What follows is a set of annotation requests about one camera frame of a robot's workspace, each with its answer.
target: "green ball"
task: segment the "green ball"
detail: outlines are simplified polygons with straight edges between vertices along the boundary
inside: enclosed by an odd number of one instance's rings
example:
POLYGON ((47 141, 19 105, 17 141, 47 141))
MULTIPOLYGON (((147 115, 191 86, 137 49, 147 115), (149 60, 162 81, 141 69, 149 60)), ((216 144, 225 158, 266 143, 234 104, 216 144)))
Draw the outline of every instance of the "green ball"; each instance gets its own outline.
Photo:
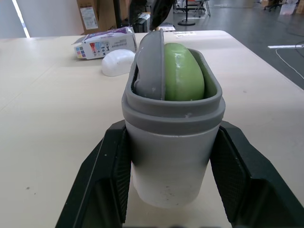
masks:
POLYGON ((199 64, 191 52, 181 44, 164 46, 166 101, 194 101, 203 99, 205 83, 199 64))

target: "sticker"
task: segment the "sticker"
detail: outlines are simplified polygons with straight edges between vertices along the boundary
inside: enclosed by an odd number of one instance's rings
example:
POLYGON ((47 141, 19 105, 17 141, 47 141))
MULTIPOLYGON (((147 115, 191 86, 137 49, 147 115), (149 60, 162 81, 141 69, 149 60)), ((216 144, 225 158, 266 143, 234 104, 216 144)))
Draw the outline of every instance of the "sticker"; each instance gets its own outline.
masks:
POLYGON ((173 32, 176 38, 181 38, 185 36, 191 36, 191 35, 196 35, 195 32, 173 32))
POLYGON ((82 19, 84 20, 86 30, 98 28, 93 7, 81 8, 80 12, 82 19))
POLYGON ((109 49, 109 43, 108 42, 95 42, 90 43, 91 50, 93 52, 93 55, 96 57, 102 57, 105 56, 106 51, 110 51, 109 49))

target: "white table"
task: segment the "white table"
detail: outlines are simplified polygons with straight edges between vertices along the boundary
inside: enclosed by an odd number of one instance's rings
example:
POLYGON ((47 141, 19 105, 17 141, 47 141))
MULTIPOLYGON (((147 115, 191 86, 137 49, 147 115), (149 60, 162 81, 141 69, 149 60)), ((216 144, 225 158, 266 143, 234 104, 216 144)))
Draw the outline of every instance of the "white table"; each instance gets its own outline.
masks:
MULTIPOLYGON (((53 228, 82 161, 123 119, 128 75, 105 77, 100 59, 77 60, 77 38, 0 40, 0 227, 53 228)), ((303 90, 226 32, 165 33, 165 42, 205 56, 223 89, 224 120, 243 130, 304 204, 303 90)), ((199 197, 182 209, 153 208, 131 184, 126 224, 230 227, 210 166, 199 197)))

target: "white cable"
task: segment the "white cable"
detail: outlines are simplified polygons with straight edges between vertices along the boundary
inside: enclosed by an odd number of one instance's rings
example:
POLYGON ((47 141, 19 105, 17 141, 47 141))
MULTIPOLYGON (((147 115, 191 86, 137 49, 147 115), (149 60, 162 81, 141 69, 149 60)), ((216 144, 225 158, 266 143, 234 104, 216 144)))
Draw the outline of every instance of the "white cable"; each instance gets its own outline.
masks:
POLYGON ((277 48, 276 50, 275 50, 275 53, 277 54, 277 56, 279 56, 279 58, 287 65, 287 66, 289 66, 290 68, 292 68, 299 76, 301 76, 301 78, 302 79, 304 79, 304 76, 303 75, 301 75, 296 69, 294 69, 291 65, 289 65, 279 54, 278 54, 278 49, 279 48, 277 48))

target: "gray floor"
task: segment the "gray floor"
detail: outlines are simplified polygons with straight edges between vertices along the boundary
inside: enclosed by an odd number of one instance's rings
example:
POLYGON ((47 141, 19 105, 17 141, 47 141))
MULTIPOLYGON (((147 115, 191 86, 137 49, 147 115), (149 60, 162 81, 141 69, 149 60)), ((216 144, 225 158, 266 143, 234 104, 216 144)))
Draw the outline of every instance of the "gray floor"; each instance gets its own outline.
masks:
MULTIPOLYGON (((260 3, 253 0, 210 0, 211 17, 201 15, 200 19, 191 19, 194 26, 179 26, 185 13, 173 14, 177 31, 223 30, 231 34, 247 48, 304 89, 304 79, 288 67, 267 46, 294 45, 304 43, 304 15, 279 15, 275 11, 264 11, 260 3)), ((304 76, 304 58, 294 49, 280 49, 281 57, 304 76)))

